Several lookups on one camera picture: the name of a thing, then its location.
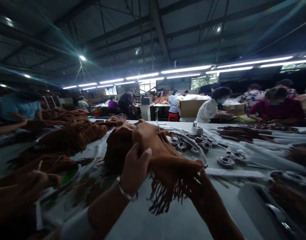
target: red stool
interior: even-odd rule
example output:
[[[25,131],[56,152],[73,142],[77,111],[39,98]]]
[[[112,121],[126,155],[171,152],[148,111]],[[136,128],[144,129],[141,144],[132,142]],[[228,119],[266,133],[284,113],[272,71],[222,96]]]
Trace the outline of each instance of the red stool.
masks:
[[[168,121],[169,122],[179,122],[179,114],[169,113],[168,114]]]

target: ceiling lamp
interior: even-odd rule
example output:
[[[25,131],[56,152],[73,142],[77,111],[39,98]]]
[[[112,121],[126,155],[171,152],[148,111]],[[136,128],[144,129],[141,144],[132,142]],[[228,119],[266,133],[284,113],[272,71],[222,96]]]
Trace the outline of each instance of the ceiling lamp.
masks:
[[[253,68],[253,67],[243,67],[243,68],[231,68],[231,69],[223,69],[223,70],[214,70],[214,71],[206,72],[206,74],[210,74],[210,73],[221,73],[221,72],[242,71],[242,70],[248,70],[248,69],[252,69],[252,68]]]
[[[97,86],[97,87],[99,88],[99,87],[111,87],[111,86],[113,86],[113,84],[110,84],[110,85],[103,85],[103,86]]]
[[[149,82],[149,81],[156,81],[156,80],[163,80],[164,77],[159,77],[159,78],[150,78],[150,79],[143,79],[143,80],[138,80],[139,83],[142,82]]]
[[[77,86],[75,85],[75,86],[65,87],[63,89],[69,89],[69,88],[75,88],[75,87],[77,87]]]
[[[159,73],[149,73],[149,74],[137,75],[133,77],[127,77],[126,80],[138,79],[138,78],[144,78],[144,77],[154,77],[157,75],[159,75]]]
[[[94,89],[96,87],[91,87],[91,88],[83,88],[82,90],[89,90],[89,89]]]
[[[289,64],[298,64],[298,63],[306,63],[306,60],[292,61],[292,62],[282,62],[282,63],[272,63],[272,64],[261,65],[260,67],[274,67],[274,66],[282,66],[282,65],[289,65]]]
[[[97,83],[81,84],[81,85],[79,85],[79,87],[85,87],[85,86],[91,86],[91,85],[97,85]]]
[[[208,69],[210,67],[211,67],[211,65],[199,66],[199,67],[190,67],[190,68],[179,68],[179,69],[161,71],[160,73],[161,74],[168,74],[168,73],[177,73],[177,72],[188,72],[188,71]]]
[[[282,58],[266,59],[266,60],[259,60],[259,61],[253,61],[253,62],[236,63],[236,64],[218,66],[217,68],[237,67],[237,66],[250,65],[250,64],[256,64],[256,63],[265,63],[265,62],[277,62],[277,61],[287,60],[287,59],[290,59],[292,57],[293,56],[282,57]]]
[[[129,84],[129,83],[136,83],[136,82],[134,81],[134,82],[116,83],[115,85],[122,85],[122,84]]]
[[[111,82],[120,82],[120,81],[124,81],[124,78],[115,79],[115,80],[103,81],[103,82],[100,82],[100,84],[111,83]]]
[[[199,76],[199,75],[200,75],[200,73],[194,73],[194,74],[188,74],[188,75],[170,76],[170,77],[166,77],[166,78],[171,79],[171,78],[192,77],[192,76]]]

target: woman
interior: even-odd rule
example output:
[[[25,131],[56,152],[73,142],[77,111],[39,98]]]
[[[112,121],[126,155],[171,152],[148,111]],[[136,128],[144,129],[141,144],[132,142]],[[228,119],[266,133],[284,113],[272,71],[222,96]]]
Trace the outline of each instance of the woman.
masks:
[[[79,97],[78,106],[80,107],[81,110],[89,111],[88,110],[89,105],[87,104],[87,100],[85,99],[84,96]]]
[[[169,96],[168,102],[170,104],[169,113],[170,114],[179,114],[179,108],[177,107],[177,89],[174,89],[172,95]]]
[[[120,96],[119,106],[129,120],[132,119],[130,105],[132,105],[132,96],[130,92],[125,92]]]
[[[27,120],[42,121],[41,95],[18,91],[1,97],[1,121],[5,125],[16,124]]]
[[[213,118],[230,119],[231,114],[218,113],[217,104],[223,104],[226,99],[229,99],[231,90],[226,87],[219,87],[214,90],[212,99],[203,103],[197,113],[196,122],[209,123]]]
[[[294,85],[293,81],[290,79],[283,79],[276,83],[276,87],[283,87],[287,90],[287,98],[293,99],[298,96],[298,93],[292,86]]]
[[[110,97],[110,101],[109,101],[108,105],[109,105],[109,113],[117,114],[119,104],[117,102],[115,102],[115,97],[114,96]]]
[[[256,103],[247,113],[257,123],[280,123],[295,126],[305,119],[299,101],[287,97],[287,89],[275,87],[265,94],[265,99]]]
[[[259,84],[251,84],[248,91],[245,92],[239,99],[239,103],[245,104],[245,111],[248,112],[256,103],[265,98],[265,92],[260,91]]]

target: hand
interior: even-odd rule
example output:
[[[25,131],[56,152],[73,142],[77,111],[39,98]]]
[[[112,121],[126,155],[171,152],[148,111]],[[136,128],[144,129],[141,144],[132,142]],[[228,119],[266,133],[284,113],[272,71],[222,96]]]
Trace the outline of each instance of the hand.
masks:
[[[23,120],[19,123],[21,127],[24,127],[27,124],[28,119],[23,118]]]
[[[23,214],[40,197],[44,189],[59,186],[61,179],[55,174],[40,171],[29,173],[17,185],[0,194],[0,224]]]
[[[266,120],[262,119],[262,118],[257,118],[256,123],[258,123],[258,124],[266,123]]]
[[[268,121],[267,123],[268,123],[268,124],[281,123],[281,120],[280,120],[280,119],[273,119],[273,120],[271,120],[271,121]]]
[[[125,158],[124,170],[121,175],[122,189],[133,196],[145,181],[147,168],[152,156],[152,150],[146,149],[138,157],[139,144],[135,143]]]

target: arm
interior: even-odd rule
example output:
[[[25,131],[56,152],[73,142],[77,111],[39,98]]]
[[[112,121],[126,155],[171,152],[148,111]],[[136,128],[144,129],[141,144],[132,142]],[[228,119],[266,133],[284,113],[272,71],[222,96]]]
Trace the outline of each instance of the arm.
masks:
[[[259,101],[258,103],[256,103],[256,104],[248,111],[247,117],[256,120],[257,123],[264,123],[264,122],[266,122],[264,119],[255,116],[255,113],[259,112],[259,104],[260,104],[260,101]]]
[[[217,111],[214,111],[214,107],[216,106],[212,105],[211,100],[208,103],[206,103],[204,109],[204,118],[207,119],[217,118],[216,117]]]
[[[126,155],[120,181],[121,188],[131,196],[137,192],[145,181],[148,164],[152,156],[152,150],[147,149],[139,158],[138,150],[139,144],[136,143]],[[87,239],[87,236],[90,235],[93,235],[94,239],[104,239],[128,203],[129,200],[121,193],[118,185],[113,185],[81,214],[70,219],[62,229],[56,230],[47,239],[77,240]]]
[[[24,127],[26,124],[27,124],[27,119],[24,118],[24,120],[21,123],[8,125],[8,126],[2,126],[0,127],[0,136],[7,134],[7,133],[11,133],[20,127]]]
[[[43,121],[43,118],[42,118],[42,108],[41,108],[41,103],[40,101],[36,103],[37,104],[37,110],[35,112],[35,119],[37,121]]]
[[[243,240],[244,236],[235,225],[226,207],[214,188],[212,182],[202,169],[196,178],[200,185],[194,188],[189,195],[196,210],[207,224],[214,240]]]

